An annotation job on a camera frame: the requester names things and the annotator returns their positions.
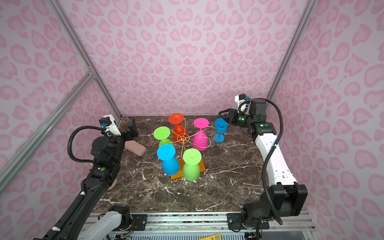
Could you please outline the magenta wine glass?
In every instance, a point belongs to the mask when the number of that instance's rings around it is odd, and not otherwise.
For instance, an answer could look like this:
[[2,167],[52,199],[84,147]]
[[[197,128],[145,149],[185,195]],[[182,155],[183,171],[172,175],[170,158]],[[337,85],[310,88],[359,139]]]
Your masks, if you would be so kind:
[[199,130],[194,135],[193,147],[201,152],[207,149],[210,143],[210,140],[205,133],[205,129],[209,126],[209,121],[205,118],[197,118],[194,120],[194,126]]

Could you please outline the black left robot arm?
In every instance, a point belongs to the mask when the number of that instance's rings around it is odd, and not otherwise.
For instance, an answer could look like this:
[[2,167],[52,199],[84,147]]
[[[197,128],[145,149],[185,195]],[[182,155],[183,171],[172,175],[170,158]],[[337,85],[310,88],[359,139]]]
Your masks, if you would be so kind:
[[[81,182],[81,190],[68,210],[60,220],[49,230],[43,240],[76,240],[81,229],[92,212],[93,208],[111,187],[121,169],[121,158],[125,149],[125,143],[139,136],[135,119],[128,124],[128,130],[113,133],[113,120],[103,117],[99,120],[100,126],[81,126],[70,135],[67,151],[70,159],[77,163],[90,163],[93,167],[90,173]],[[99,131],[102,135],[92,143],[91,155],[93,160],[82,160],[75,157],[72,144],[77,133],[91,129]]]

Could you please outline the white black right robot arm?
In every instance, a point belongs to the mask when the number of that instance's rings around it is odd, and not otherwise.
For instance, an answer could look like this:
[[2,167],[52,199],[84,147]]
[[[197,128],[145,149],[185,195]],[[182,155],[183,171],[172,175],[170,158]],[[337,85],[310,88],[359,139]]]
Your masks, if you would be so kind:
[[219,112],[227,124],[246,128],[263,157],[261,181],[264,192],[257,201],[242,207],[241,225],[246,229],[262,231],[262,223],[301,213],[308,196],[307,187],[299,184],[280,149],[284,133],[284,120],[280,108],[271,100],[251,98],[245,94],[235,96],[237,108]]

